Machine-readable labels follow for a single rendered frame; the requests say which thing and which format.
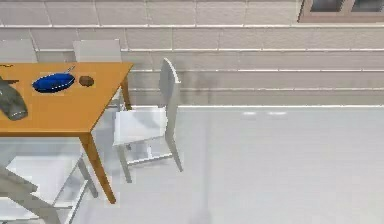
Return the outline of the white chair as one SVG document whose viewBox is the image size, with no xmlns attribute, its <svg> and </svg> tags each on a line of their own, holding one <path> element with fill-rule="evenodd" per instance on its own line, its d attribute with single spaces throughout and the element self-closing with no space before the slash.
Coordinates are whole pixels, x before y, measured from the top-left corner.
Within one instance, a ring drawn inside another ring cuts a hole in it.
<svg viewBox="0 0 384 224">
<path fill-rule="evenodd" d="M 179 171 L 183 171 L 175 141 L 175 126 L 179 105 L 181 80 L 175 67 L 168 58 L 164 58 L 160 70 L 159 90 L 160 104 L 149 110 L 121 110 L 115 115 L 113 147 L 117 150 L 118 158 L 127 183 L 132 182 L 130 166 L 173 158 Z M 132 161 L 127 160 L 126 150 L 132 145 L 163 138 L 170 150 L 167 154 L 154 156 L 151 150 L 147 157 Z"/>
<path fill-rule="evenodd" d="M 120 41 L 80 40 L 73 42 L 77 62 L 121 62 Z"/>
<path fill-rule="evenodd" d="M 30 39 L 0 41 L 0 63 L 36 62 L 36 52 Z"/>
<path fill-rule="evenodd" d="M 61 202 L 76 169 L 83 177 L 80 189 L 74 200 Z M 72 224 L 86 190 L 98 197 L 83 154 L 16 156 L 0 165 L 0 224 Z"/>
</svg>

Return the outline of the orange wooden table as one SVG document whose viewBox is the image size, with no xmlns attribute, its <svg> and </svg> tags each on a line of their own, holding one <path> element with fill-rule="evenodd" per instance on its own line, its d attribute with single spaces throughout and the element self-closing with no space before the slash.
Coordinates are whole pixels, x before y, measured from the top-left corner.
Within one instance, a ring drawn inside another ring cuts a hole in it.
<svg viewBox="0 0 384 224">
<path fill-rule="evenodd" d="M 0 76 L 16 81 L 14 87 L 28 109 L 28 116 L 19 121 L 0 113 L 0 137 L 77 137 L 108 201 L 115 203 L 92 130 L 116 91 L 128 89 L 132 67 L 131 62 L 0 63 Z M 38 93 L 32 87 L 39 77 L 66 70 L 77 78 L 90 76 L 94 84 L 74 83 L 55 94 Z"/>
</svg>

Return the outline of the brown framed window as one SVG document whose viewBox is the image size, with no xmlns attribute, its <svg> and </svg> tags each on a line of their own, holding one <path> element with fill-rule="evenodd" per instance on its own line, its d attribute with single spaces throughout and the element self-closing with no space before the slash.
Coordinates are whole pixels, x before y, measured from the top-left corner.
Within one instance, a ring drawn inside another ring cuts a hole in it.
<svg viewBox="0 0 384 224">
<path fill-rule="evenodd" d="M 384 0 L 302 0 L 297 22 L 384 22 Z"/>
</svg>

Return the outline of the blue pan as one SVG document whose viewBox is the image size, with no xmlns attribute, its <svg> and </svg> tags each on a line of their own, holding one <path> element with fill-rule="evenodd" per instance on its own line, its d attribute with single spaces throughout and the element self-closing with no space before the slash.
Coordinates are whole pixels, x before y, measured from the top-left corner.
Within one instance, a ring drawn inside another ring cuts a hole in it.
<svg viewBox="0 0 384 224">
<path fill-rule="evenodd" d="M 56 93 L 71 87 L 75 77 L 71 74 L 74 66 L 65 72 L 57 72 L 42 76 L 32 83 L 32 87 L 39 93 Z"/>
</svg>

